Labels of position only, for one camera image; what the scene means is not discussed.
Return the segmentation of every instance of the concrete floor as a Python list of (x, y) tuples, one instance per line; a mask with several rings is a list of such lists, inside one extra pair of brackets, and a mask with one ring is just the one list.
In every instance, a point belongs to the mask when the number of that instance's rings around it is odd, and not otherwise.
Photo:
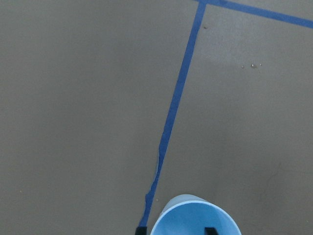
[[(313, 20), (310, 0), (236, 2)], [(0, 1), (0, 234), (134, 233), (196, 9)], [(243, 235), (312, 234), (312, 38), (207, 6), (149, 229), (190, 193)]]

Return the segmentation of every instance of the bucket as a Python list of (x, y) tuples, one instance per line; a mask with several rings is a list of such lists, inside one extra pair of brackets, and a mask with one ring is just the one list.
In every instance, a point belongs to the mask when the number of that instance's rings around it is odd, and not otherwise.
[(215, 228), (218, 235), (241, 235), (225, 211), (189, 194), (174, 197), (166, 204), (151, 235), (203, 235), (205, 228)]

